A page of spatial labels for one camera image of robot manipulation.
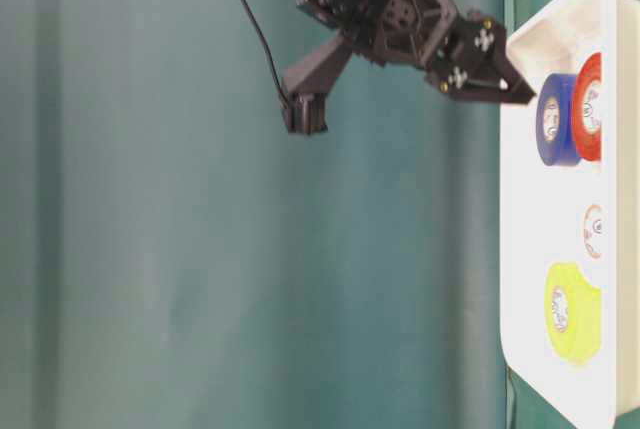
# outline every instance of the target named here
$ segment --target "black cable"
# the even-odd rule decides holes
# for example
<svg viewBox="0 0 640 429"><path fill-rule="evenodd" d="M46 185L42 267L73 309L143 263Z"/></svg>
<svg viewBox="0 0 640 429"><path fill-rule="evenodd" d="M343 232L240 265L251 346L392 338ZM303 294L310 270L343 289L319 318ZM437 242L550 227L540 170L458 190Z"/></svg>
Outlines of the black cable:
<svg viewBox="0 0 640 429"><path fill-rule="evenodd" d="M283 104L288 104L287 96L285 95L284 90L282 89L282 86L280 85L280 81L278 80L278 72L276 71L275 63L273 62L273 56L271 55L271 49L269 48L269 43L267 42L267 39L264 37L264 34L262 33L262 29L260 29L260 25L258 24L258 21L256 21L256 18L253 15L253 12L251 11L251 8L249 7L249 3L247 2L247 0L240 0L240 2L242 2L242 6L244 7L244 10L247 13L247 16L249 16L249 19L251 19L251 23L253 24L253 28L256 30L256 33L258 34L258 37L260 38L260 42L262 43L262 47L264 49L264 52L267 55L267 61L269 62L269 68L271 70L271 77L273 78L273 83L276 86L276 90L278 91L280 99L281 99Z"/></svg>

